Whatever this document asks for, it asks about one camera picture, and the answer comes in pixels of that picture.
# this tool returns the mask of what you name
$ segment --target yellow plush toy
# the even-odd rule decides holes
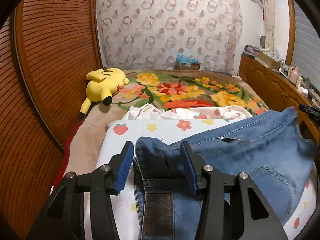
[[[129,83],[124,72],[118,68],[91,71],[85,78],[90,82],[86,90],[87,98],[80,109],[80,120],[87,114],[92,102],[102,101],[105,106],[110,106],[112,95]]]

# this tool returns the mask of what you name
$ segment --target patterned curtain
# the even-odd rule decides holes
[[[238,0],[98,0],[97,24],[108,66],[172,69],[183,53],[232,73],[242,12]]]

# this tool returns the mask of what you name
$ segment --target brown blanket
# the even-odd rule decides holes
[[[146,103],[170,109],[197,106],[245,107],[252,115],[268,110],[252,88],[236,78],[205,71],[127,70],[130,83],[114,95],[111,106],[95,105],[70,146],[65,172],[84,174],[94,170],[110,122],[121,119],[130,106]]]

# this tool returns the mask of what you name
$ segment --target small box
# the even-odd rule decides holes
[[[269,68],[271,69],[279,69],[280,68],[280,62],[276,62],[273,59],[269,58],[266,54],[263,52],[259,52],[258,59],[266,63]]]
[[[174,69],[178,70],[199,70],[200,63],[180,63],[176,61],[174,64]]]

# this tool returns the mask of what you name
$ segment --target blue jeans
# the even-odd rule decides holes
[[[316,153],[314,143],[301,137],[296,117],[293,107],[270,110],[182,141],[223,173],[247,172],[284,225],[298,205]],[[195,237],[201,201],[192,195],[184,177],[182,141],[167,145],[141,137],[136,143],[141,239]]]

